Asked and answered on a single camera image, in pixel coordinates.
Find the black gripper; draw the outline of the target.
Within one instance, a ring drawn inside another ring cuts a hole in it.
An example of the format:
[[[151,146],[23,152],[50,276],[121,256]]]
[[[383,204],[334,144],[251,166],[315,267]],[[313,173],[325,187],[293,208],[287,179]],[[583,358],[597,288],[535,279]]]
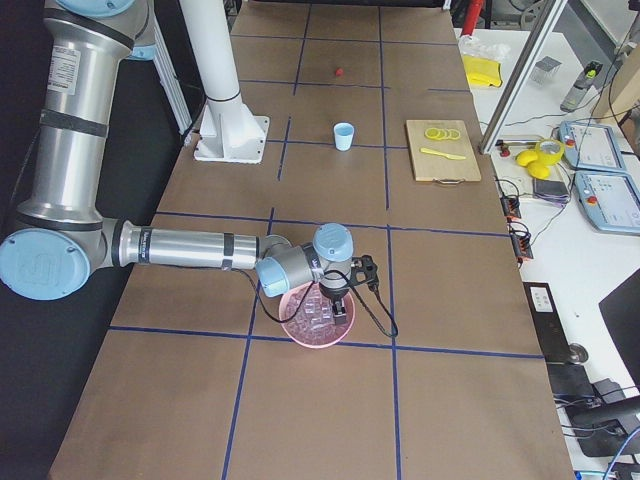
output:
[[[332,314],[336,325],[348,322],[347,308],[343,297],[349,292],[349,280],[340,274],[327,274],[319,282],[321,293],[331,301]]]

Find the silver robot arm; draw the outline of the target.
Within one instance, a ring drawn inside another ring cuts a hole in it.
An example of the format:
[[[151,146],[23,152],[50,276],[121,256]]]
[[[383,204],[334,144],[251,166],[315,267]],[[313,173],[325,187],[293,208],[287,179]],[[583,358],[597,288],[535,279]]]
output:
[[[55,300],[96,270],[131,263],[255,271],[266,296],[318,287],[336,324],[347,320],[353,241],[342,225],[321,226],[293,246],[265,237],[135,226],[95,206],[120,62],[155,50],[150,1],[49,1],[54,44],[30,198],[1,245],[1,278],[15,293]]]

